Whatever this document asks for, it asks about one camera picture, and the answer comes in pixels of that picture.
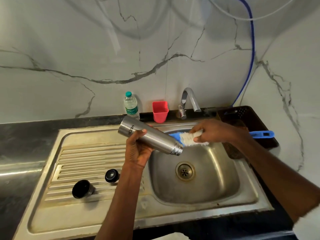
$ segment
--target forearm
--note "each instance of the forearm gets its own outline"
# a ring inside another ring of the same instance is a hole
[[[320,189],[259,145],[246,131],[230,141],[249,160],[293,222],[320,203]]]
[[[142,171],[142,167],[130,162],[123,165],[110,208],[96,240],[132,239]]]

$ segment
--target blue hose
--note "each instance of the blue hose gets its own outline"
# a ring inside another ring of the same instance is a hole
[[[252,12],[251,12],[251,8],[249,6],[249,4],[246,2],[246,0],[239,0],[240,2],[242,2],[242,4],[246,7],[248,13],[249,13],[249,17],[252,19]],[[239,98],[240,94],[242,93],[243,89],[245,88],[249,78],[250,78],[250,74],[252,71],[252,67],[254,65],[254,54],[255,54],[255,42],[254,42],[254,22],[250,21],[250,26],[251,26],[251,43],[252,43],[252,53],[251,53],[251,62],[250,62],[250,68],[249,68],[249,72],[248,72],[248,76],[247,79],[245,80],[238,96],[236,97],[236,99],[234,100],[234,102],[232,103],[232,106],[235,104],[235,102],[237,101],[237,99]]]

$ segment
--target chrome tap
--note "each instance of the chrome tap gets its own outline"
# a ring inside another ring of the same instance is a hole
[[[184,107],[186,105],[186,101],[187,101],[188,95],[190,97],[190,101],[191,101],[191,104],[193,106],[194,112],[201,112],[201,109],[200,109],[200,107],[198,105],[198,102],[196,100],[195,94],[193,93],[192,89],[191,88],[185,88],[183,90],[183,93],[182,93],[181,103],[178,106],[180,117],[183,120],[187,118],[186,111],[184,110]]]

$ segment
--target person's left arm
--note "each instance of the person's left arm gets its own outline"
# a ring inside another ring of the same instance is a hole
[[[142,171],[153,151],[136,142],[147,130],[137,130],[126,141],[125,161],[118,185],[95,240],[132,239]]]

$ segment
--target person's right arm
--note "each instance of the person's right arm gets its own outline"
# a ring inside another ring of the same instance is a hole
[[[203,129],[195,142],[229,142],[251,163],[293,222],[305,216],[320,203],[320,188],[280,161],[251,135],[215,119],[195,125],[190,133]]]

